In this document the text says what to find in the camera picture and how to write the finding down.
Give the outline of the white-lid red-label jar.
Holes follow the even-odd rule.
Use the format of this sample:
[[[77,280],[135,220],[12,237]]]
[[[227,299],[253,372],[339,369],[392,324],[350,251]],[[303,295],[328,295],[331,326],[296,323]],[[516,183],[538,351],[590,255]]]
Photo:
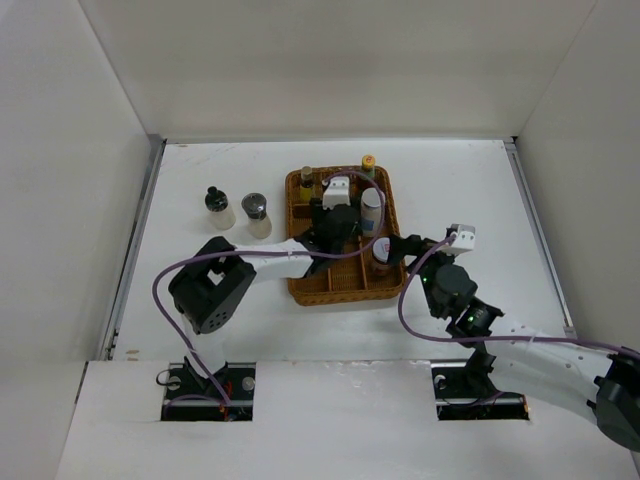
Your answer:
[[[378,238],[371,248],[370,271],[373,276],[383,277],[391,272],[389,254],[391,241],[389,237]]]

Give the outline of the tall silver-lid bead jar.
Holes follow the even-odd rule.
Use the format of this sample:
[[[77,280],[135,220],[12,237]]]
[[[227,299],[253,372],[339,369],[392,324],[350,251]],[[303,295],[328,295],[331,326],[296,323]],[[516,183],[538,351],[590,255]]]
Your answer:
[[[374,237],[380,227],[384,196],[376,188],[364,190],[360,198],[360,225],[364,237]]]

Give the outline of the small gold-cap yellow bottle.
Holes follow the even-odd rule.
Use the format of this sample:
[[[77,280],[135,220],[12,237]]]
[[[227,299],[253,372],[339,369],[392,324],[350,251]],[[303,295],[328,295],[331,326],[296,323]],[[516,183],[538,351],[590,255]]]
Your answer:
[[[299,196],[302,203],[308,204],[311,201],[314,190],[313,169],[304,166],[300,170]]]

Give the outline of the yellow-cap brown sauce bottle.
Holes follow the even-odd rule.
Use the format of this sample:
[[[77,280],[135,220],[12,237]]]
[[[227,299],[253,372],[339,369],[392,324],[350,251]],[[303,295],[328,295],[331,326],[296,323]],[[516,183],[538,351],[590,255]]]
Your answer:
[[[356,184],[359,192],[371,188],[376,179],[376,159],[373,155],[364,155],[361,159],[359,169],[360,175],[357,175]]]

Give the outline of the chrome-top glass shaker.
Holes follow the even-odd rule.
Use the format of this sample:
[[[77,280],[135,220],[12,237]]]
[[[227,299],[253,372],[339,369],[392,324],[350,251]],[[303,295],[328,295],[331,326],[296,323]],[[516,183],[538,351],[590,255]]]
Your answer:
[[[248,230],[257,239],[266,239],[272,231],[267,212],[267,199],[258,192],[248,193],[241,201],[241,207],[248,218]]]

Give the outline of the black-stopper glass bottle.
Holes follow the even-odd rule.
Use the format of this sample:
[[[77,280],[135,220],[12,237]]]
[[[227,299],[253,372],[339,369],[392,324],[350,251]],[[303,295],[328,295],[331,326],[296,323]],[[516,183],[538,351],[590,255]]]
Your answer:
[[[215,186],[210,186],[204,198],[205,207],[213,225],[221,231],[231,229],[236,223],[236,216],[226,193]]]

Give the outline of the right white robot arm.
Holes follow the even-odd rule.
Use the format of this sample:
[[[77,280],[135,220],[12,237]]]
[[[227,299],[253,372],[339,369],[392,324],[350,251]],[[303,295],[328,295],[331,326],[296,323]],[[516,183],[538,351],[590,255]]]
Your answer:
[[[447,233],[439,242],[393,235],[388,262],[413,257],[409,276],[420,280],[430,315],[446,321],[444,342],[471,349],[463,373],[466,388],[479,396],[493,390],[543,400],[638,451],[638,351],[552,337],[506,318],[477,297],[477,283],[456,263],[457,255],[471,250],[471,233]]]

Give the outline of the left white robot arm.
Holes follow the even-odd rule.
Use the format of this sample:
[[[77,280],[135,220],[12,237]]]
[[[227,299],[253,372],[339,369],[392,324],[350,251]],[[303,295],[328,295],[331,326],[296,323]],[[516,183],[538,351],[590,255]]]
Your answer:
[[[173,277],[168,291],[183,318],[191,342],[186,361],[193,370],[190,386],[206,399],[224,387],[226,359],[222,329],[253,284],[280,279],[302,279],[326,271],[336,255],[360,230],[360,213],[351,206],[320,209],[312,225],[284,242],[240,246],[224,237],[209,240],[199,256],[228,252],[221,257],[191,263]]]

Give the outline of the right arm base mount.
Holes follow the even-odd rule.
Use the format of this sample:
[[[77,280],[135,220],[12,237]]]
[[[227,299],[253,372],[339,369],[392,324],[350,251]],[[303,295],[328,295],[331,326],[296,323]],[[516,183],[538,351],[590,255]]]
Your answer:
[[[493,360],[490,355],[475,352],[467,360],[431,363],[439,420],[529,420],[525,396],[500,391],[489,379]]]

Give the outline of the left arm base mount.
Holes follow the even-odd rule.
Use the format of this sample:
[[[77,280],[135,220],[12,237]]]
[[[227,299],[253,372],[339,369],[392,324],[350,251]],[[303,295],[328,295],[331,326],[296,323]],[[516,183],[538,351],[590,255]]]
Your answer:
[[[249,422],[253,419],[256,389],[254,363],[227,364],[215,378],[230,400],[184,361],[171,363],[156,376],[163,388],[160,420],[164,422]]]

